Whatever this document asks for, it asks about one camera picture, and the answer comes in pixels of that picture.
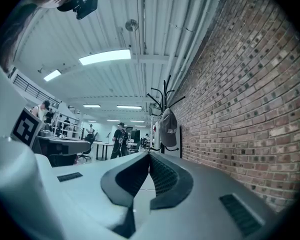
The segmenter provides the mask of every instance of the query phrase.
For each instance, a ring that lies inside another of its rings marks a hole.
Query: brick wall
[[[276,211],[300,190],[300,37],[273,0],[220,0],[174,100],[182,155]]]

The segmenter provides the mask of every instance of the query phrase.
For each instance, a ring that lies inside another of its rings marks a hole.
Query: office chair
[[[92,144],[94,143],[98,133],[96,133],[95,135],[91,136],[92,134],[88,134],[84,140],[87,141],[87,142],[90,142],[90,149],[83,152],[81,155],[79,155],[79,158],[84,158],[86,161],[88,161],[88,159],[91,159],[91,156],[89,155],[85,155],[85,154],[89,154],[91,152],[91,147],[92,147]]]
[[[135,147],[133,147],[133,148],[130,149],[130,152],[132,152],[133,154],[134,153],[138,153],[140,145],[141,145],[141,141],[139,140],[138,143],[137,143],[137,145]]]
[[[145,149],[147,147],[147,144],[148,144],[147,139],[146,138],[142,138],[141,139],[141,147],[143,147]]]

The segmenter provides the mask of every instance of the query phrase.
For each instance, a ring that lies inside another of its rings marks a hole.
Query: gray cap
[[[176,132],[177,132],[177,119],[175,114],[170,108],[167,108],[160,120],[160,138],[162,144],[166,147],[174,147],[177,145]]]

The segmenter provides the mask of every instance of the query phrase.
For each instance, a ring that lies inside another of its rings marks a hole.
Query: coat rack
[[[167,97],[169,93],[174,92],[175,90],[168,90],[168,85],[169,85],[169,81],[170,81],[171,75],[169,75],[169,78],[166,82],[166,80],[163,81],[163,93],[156,88],[151,88],[151,90],[155,90],[158,91],[161,94],[161,102],[158,102],[154,97],[152,97],[149,93],[147,93],[146,95],[149,96],[156,104],[158,104],[160,110],[161,110],[161,114],[154,114],[152,113],[151,116],[156,116],[156,117],[161,117],[163,115],[163,113],[165,112],[165,110],[167,109]],[[178,102],[182,101],[184,98],[186,98],[186,96],[183,96],[182,98],[178,99],[176,102],[174,102],[172,105],[169,106],[169,109],[177,104]],[[168,149],[165,145],[163,145],[162,143],[160,144],[160,148],[159,149],[154,149],[153,147],[150,147],[151,150],[154,151],[159,151],[161,150],[161,153],[164,154],[165,153],[165,149],[168,151],[178,151],[179,148],[177,147],[176,149]]]

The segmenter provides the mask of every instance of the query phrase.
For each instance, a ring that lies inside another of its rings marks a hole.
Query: hat
[[[49,109],[49,106],[50,106],[50,101],[49,100],[45,100],[43,102],[44,106],[45,106],[45,109],[48,110]]]
[[[57,7],[60,12],[68,12],[76,8],[83,0],[70,0],[63,5]]]
[[[177,145],[176,132],[177,132],[177,119],[175,114],[170,108],[167,108],[160,120],[160,138],[162,144],[166,147],[174,147]]]

